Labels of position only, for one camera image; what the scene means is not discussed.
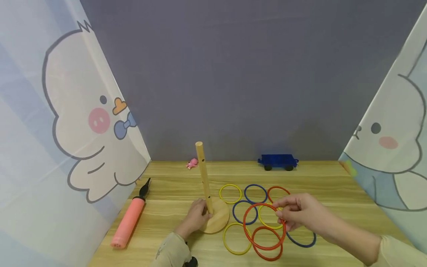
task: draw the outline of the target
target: wooden table surface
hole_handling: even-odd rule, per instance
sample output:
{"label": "wooden table surface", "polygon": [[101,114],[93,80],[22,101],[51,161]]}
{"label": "wooden table surface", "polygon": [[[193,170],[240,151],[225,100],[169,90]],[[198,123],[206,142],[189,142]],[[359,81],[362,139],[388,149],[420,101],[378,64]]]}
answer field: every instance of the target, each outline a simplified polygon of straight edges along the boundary
{"label": "wooden table surface", "polygon": [[[127,200],[122,211],[100,244],[89,266],[108,267],[147,267],[153,260],[162,240],[174,230],[187,214],[193,200],[203,197],[203,188],[198,168],[188,170],[186,162],[151,162],[137,187]],[[275,170],[264,171],[254,161],[235,162],[208,162],[208,175],[211,185],[211,194],[218,196],[219,189],[228,183],[236,184],[243,189],[249,184],[260,184],[265,189],[274,185],[288,189],[292,194],[308,192],[315,196],[335,214],[341,216],[354,225],[365,228],[379,235],[392,235],[409,244],[403,233],[388,219],[369,196],[357,185],[347,172],[336,161],[301,161],[293,171]],[[150,192],[146,206],[135,228],[134,234],[127,249],[113,250],[109,244],[129,206],[133,196],[138,195],[139,188],[151,177]],[[257,187],[250,187],[248,197],[256,202],[264,199],[264,192]],[[272,199],[286,194],[280,189],[271,191]],[[222,196],[227,201],[234,201],[239,192],[234,187],[226,187]],[[243,214],[250,205],[240,203],[236,206],[236,215],[242,220]],[[233,205],[229,205],[230,220],[235,222],[232,215]],[[254,218],[254,211],[250,211],[248,220]],[[277,225],[274,212],[264,207],[261,210],[262,219],[273,226]],[[261,226],[259,220],[248,226],[253,232]],[[283,255],[274,262],[261,259],[250,249],[242,256],[228,252],[222,243],[222,232],[207,235],[194,233],[189,241],[192,255],[199,261],[200,267],[228,266],[325,266],[351,267],[362,266],[341,248],[327,243],[317,237],[317,243],[312,248],[301,248],[293,244],[288,238],[283,243]],[[303,244],[312,241],[313,234],[307,229],[298,229],[291,236]],[[235,251],[242,251],[248,246],[248,240],[241,226],[232,226],[227,231],[227,244]],[[261,246],[272,246],[278,239],[267,230],[260,230],[255,240]],[[275,257],[279,249],[262,251],[267,257]]]}

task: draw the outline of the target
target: wooden peg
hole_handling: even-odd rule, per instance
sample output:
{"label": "wooden peg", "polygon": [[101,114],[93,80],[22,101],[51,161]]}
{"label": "wooden peg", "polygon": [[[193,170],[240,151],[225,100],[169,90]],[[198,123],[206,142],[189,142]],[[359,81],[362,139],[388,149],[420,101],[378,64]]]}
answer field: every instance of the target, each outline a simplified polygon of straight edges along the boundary
{"label": "wooden peg", "polygon": [[203,183],[203,191],[205,194],[206,206],[208,207],[209,214],[213,214],[200,229],[200,231],[207,234],[214,234],[227,225],[230,219],[230,210],[228,205],[219,197],[211,196],[211,188],[209,187],[208,170],[206,169],[205,152],[203,151],[203,143],[196,143],[196,152],[198,158],[198,167],[200,169],[200,176]]}
{"label": "wooden peg", "polygon": [[209,187],[208,170],[206,169],[205,152],[203,151],[202,142],[196,143],[196,152],[197,159],[199,161],[198,165],[200,169],[200,176],[202,177],[203,191],[205,192],[206,206],[208,206],[208,212],[214,214],[214,208],[212,206],[211,199],[211,189]]}

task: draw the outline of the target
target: blue toy train car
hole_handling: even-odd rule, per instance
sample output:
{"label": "blue toy train car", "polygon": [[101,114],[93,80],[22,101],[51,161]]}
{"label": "blue toy train car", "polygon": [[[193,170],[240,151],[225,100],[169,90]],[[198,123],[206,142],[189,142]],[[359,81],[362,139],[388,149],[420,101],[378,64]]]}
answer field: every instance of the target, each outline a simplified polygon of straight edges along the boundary
{"label": "blue toy train car", "polygon": [[264,165],[265,170],[285,168],[291,171],[298,165],[298,161],[291,154],[267,154],[261,155],[261,159],[258,159],[258,163]]}

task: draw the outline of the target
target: child's hand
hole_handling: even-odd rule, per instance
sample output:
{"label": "child's hand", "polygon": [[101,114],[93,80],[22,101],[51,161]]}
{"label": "child's hand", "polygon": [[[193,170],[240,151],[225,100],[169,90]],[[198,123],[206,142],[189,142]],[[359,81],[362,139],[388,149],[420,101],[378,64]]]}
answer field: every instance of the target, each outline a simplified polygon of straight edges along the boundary
{"label": "child's hand", "polygon": [[283,207],[276,212],[278,223],[281,219],[286,222],[286,231],[290,232],[304,225],[325,238],[328,236],[331,225],[340,219],[332,214],[310,194],[292,194],[285,196],[272,204],[273,207]]}
{"label": "child's hand", "polygon": [[195,200],[188,210],[187,216],[181,222],[181,224],[175,229],[175,233],[180,235],[184,240],[196,230],[199,230],[210,218],[212,214],[206,212],[203,215],[203,211],[206,207],[206,201],[199,198]]}

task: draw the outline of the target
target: blue bow tie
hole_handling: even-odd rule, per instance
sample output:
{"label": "blue bow tie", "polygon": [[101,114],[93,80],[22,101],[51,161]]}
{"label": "blue bow tie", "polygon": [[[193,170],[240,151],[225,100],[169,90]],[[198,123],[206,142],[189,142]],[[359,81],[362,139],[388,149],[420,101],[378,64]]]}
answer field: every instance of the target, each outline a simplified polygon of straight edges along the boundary
{"label": "blue bow tie", "polygon": [[114,125],[114,134],[119,140],[122,140],[126,137],[129,127],[136,127],[136,122],[130,112],[128,113],[127,121],[119,120],[116,122]]}

